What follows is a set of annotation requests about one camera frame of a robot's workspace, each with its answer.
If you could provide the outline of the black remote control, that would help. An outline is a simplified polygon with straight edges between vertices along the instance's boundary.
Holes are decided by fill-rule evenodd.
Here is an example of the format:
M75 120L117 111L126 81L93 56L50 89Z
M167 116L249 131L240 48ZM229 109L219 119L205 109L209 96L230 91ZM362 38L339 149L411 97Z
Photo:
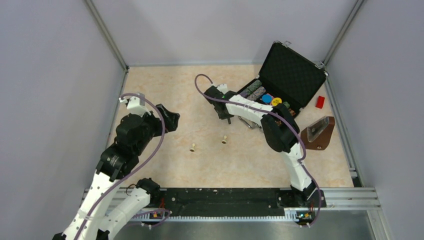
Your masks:
M169 111L163 104L157 104L156 108L163 116L165 133L175 132L178 128L181 115L177 112Z

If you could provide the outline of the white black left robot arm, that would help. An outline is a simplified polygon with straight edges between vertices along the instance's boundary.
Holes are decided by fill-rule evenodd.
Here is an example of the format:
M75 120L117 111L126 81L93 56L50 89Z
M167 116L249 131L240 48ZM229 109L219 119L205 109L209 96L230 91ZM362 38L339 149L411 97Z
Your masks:
M135 192L108 212L121 180L129 176L139 163L139 156L154 137L174 132L180 114L156 105L162 117L136 107L124 116L116 127L116 137L101 155L90 189L71 224L54 235L55 240L112 240L144 207L160 202L160 186L150 178L141 179Z

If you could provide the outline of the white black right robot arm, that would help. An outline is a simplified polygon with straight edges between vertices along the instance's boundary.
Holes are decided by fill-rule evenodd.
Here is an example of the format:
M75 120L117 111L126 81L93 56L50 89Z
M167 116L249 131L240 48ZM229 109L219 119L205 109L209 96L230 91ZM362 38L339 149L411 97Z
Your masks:
M289 172L294 202L299 206L307 206L314 198L317 185L303 164L306 147L288 108L282 103L271 106L248 100L233 91L223 93L214 85L203 96L214 106L220 119L241 117L262 129L268 146L281 153Z

